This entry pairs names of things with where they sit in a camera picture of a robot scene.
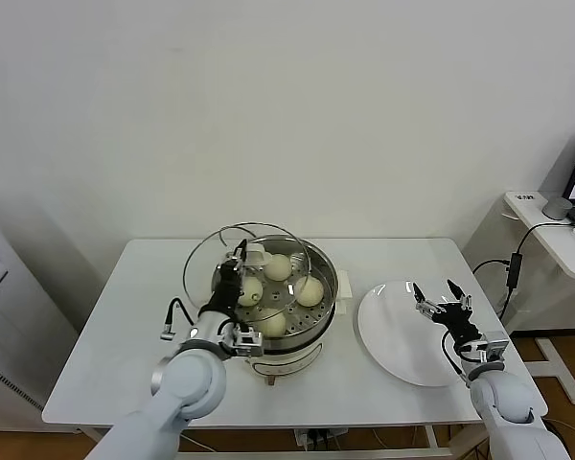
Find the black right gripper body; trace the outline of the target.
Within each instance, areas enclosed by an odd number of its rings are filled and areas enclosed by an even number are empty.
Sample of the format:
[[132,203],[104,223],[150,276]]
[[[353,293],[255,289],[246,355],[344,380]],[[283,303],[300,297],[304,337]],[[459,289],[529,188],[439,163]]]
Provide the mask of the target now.
[[466,344],[482,338],[482,333],[470,321],[472,309],[460,303],[445,303],[437,306],[433,322],[445,326],[453,338],[454,350],[460,351]]

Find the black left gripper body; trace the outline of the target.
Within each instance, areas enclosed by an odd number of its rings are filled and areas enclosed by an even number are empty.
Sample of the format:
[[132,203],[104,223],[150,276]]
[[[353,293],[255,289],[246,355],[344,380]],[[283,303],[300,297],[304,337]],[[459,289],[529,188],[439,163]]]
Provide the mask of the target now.
[[242,292],[242,270],[238,262],[224,262],[212,279],[212,295],[207,311],[233,314]]

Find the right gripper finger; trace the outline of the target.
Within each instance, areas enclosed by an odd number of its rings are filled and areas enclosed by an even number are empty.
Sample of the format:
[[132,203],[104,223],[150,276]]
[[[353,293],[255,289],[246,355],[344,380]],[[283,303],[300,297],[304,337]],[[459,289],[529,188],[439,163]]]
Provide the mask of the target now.
[[438,305],[428,301],[416,283],[412,284],[414,298],[416,301],[416,310],[427,317],[432,319],[433,316],[441,311]]
[[472,297],[464,292],[452,280],[447,279],[447,284],[451,294],[454,296],[455,301],[449,303],[452,311],[460,312],[461,314],[472,313]]

